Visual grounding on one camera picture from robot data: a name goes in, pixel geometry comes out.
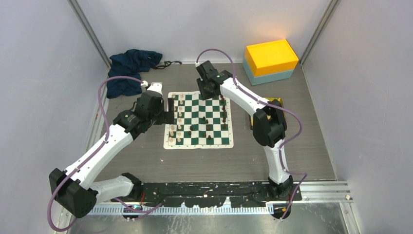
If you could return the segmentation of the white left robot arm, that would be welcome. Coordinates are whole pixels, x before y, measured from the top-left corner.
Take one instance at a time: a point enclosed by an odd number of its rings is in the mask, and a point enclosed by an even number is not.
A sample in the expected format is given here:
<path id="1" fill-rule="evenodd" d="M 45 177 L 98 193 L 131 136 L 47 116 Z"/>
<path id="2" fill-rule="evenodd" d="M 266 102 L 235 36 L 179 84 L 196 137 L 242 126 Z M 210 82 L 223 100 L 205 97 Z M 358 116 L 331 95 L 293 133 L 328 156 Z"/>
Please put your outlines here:
<path id="1" fill-rule="evenodd" d="M 100 182 L 95 179 L 123 148 L 149 127 L 172 123 L 173 100 L 168 98 L 166 109 L 162 88 L 160 82 L 151 83 L 137 99 L 134 109 L 119 113 L 109 132 L 78 161 L 63 171 L 58 168 L 51 171 L 49 181 L 54 200 L 74 217 L 82 218 L 96 204 L 115 198 L 141 199 L 142 181 L 130 173 Z"/>

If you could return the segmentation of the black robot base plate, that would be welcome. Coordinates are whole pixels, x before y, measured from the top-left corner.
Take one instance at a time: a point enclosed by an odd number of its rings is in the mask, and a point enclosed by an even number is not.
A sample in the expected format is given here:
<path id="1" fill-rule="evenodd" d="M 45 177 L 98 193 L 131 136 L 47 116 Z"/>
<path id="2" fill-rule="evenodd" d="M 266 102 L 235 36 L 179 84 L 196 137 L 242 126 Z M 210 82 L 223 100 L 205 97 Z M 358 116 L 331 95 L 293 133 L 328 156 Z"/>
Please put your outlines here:
<path id="1" fill-rule="evenodd" d="M 132 209 L 151 215 L 284 215 L 289 201 L 302 201 L 299 187 L 277 195 L 265 181 L 255 182 L 152 182 L 121 199 Z"/>

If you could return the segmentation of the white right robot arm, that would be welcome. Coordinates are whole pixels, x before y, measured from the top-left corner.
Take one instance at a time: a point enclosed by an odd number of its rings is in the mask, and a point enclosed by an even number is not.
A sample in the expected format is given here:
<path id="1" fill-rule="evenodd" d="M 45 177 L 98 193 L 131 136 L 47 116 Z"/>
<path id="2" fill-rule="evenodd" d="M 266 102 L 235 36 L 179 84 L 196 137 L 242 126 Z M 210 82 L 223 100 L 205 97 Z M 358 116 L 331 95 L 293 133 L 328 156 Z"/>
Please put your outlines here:
<path id="1" fill-rule="evenodd" d="M 282 146 L 287 124 L 280 102 L 270 102 L 256 95 L 227 70 L 218 72 L 210 61 L 197 64 L 196 70 L 200 75 L 197 85 L 204 100 L 229 98 L 252 117 L 253 137 L 263 146 L 268 162 L 270 193 L 274 199 L 283 200 L 292 188 L 293 178 L 288 172 Z"/>

